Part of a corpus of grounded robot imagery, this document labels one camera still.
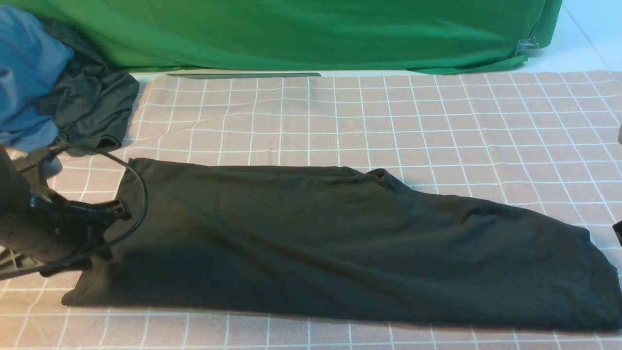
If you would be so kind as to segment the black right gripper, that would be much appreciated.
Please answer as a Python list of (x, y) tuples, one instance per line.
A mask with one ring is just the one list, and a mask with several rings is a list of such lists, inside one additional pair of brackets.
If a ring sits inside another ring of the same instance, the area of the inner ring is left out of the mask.
[(619, 221), (612, 226), (613, 232), (616, 235), (616, 239), (622, 245), (622, 221)]

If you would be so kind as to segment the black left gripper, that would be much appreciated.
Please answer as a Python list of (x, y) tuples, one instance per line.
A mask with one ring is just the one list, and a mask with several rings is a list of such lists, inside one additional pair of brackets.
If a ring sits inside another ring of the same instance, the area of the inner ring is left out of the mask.
[(39, 274), (89, 270), (92, 259), (112, 259), (102, 245), (105, 225), (128, 221), (132, 214), (119, 200), (80, 202), (62, 195), (32, 195), (24, 206), (1, 215), (1, 246), (46, 263)]

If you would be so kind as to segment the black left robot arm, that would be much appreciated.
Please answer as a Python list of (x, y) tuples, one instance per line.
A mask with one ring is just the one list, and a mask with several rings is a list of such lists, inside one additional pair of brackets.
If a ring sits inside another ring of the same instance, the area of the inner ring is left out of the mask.
[(72, 201), (48, 186), (62, 165), (58, 155), (64, 148), (42, 148), (11, 159), (1, 149), (0, 245), (1, 279), (38, 273), (91, 269), (93, 258), (110, 261), (112, 248), (140, 226), (141, 215), (120, 237), (107, 241), (105, 233), (131, 213), (121, 201), (95, 204)]

